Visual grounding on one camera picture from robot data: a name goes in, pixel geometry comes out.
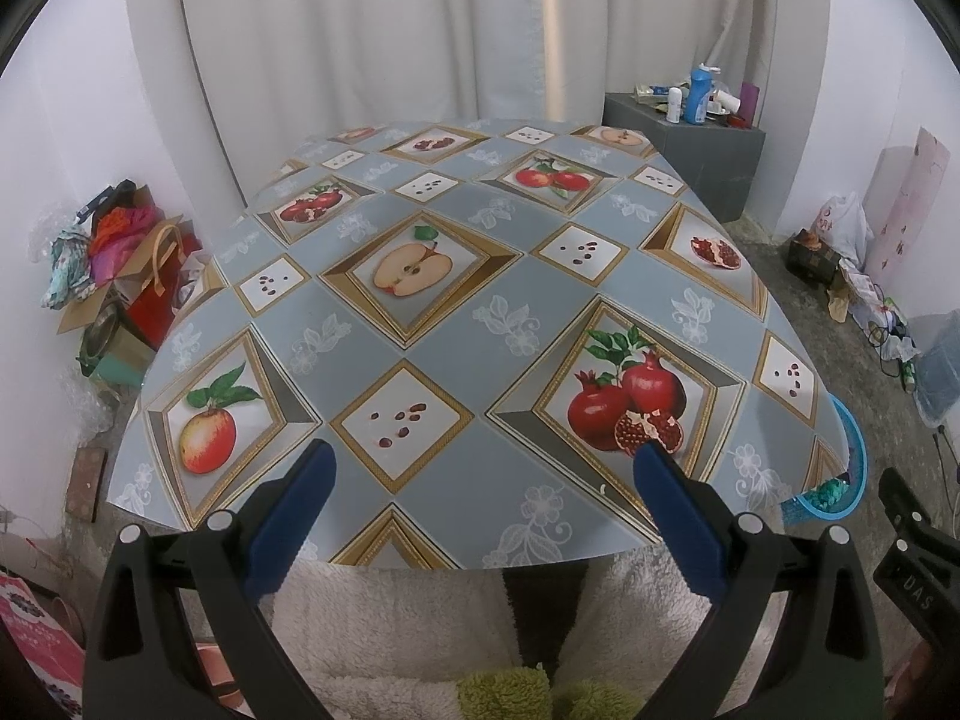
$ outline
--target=red gift bag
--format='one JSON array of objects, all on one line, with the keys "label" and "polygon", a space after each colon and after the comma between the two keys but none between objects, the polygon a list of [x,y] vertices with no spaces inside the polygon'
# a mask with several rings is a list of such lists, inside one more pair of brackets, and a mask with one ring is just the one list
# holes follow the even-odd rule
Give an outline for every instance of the red gift bag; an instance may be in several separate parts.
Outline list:
[{"label": "red gift bag", "polygon": [[[168,245],[161,256],[163,242],[171,233],[175,239],[173,248]],[[199,248],[197,239],[192,234],[184,239],[175,224],[165,224],[157,233],[152,254],[152,276],[144,282],[142,292],[127,309],[127,316],[154,349],[160,348],[174,323],[173,301],[179,269],[187,255]]]}]

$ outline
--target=patterned tablecloth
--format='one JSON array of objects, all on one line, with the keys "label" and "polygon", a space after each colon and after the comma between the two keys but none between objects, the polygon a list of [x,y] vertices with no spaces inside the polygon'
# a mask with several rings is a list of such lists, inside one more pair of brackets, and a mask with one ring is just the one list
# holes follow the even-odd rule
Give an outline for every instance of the patterned tablecloth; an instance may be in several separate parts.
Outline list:
[{"label": "patterned tablecloth", "polygon": [[847,464],[779,306],[640,134],[399,122],[310,138],[214,248],[227,287],[148,372],[109,500],[237,509],[311,437],[337,484],[303,557],[528,565],[656,530],[659,439],[730,508]]}]

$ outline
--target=blue bottle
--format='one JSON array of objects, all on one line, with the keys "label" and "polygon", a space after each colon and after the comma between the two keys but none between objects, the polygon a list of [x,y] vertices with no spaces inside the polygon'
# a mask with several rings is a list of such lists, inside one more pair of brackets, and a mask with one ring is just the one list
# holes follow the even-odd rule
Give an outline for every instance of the blue bottle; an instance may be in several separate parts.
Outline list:
[{"label": "blue bottle", "polygon": [[686,110],[683,120],[688,124],[703,124],[707,120],[707,103],[710,89],[713,88],[713,76],[707,65],[694,68],[690,74],[690,94],[686,98]]}]

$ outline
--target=gray cabinet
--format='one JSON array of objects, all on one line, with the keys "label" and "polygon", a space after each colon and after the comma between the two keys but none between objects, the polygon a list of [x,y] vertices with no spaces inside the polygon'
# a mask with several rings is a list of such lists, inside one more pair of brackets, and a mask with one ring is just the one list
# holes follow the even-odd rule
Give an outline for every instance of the gray cabinet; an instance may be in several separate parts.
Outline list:
[{"label": "gray cabinet", "polygon": [[608,94],[603,124],[646,135],[720,221],[740,218],[760,162],[766,134],[760,129],[704,124],[670,124],[663,114],[631,95]]}]

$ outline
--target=bag handle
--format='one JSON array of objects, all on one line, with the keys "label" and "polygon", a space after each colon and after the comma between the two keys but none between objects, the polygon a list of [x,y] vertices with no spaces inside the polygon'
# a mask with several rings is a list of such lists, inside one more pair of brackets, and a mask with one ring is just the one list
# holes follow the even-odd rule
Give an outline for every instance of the bag handle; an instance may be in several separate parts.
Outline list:
[{"label": "bag handle", "polygon": [[154,266],[154,292],[157,296],[163,295],[166,288],[160,281],[160,244],[162,244],[163,239],[167,237],[167,233],[173,231],[174,238],[176,242],[174,247],[176,250],[179,250],[179,254],[176,259],[179,259],[179,262],[184,264],[186,262],[186,254],[184,254],[184,236],[179,231],[179,227],[175,224],[165,224],[160,228],[160,231],[157,232],[157,237],[154,240],[154,254],[152,255],[152,265]]}]

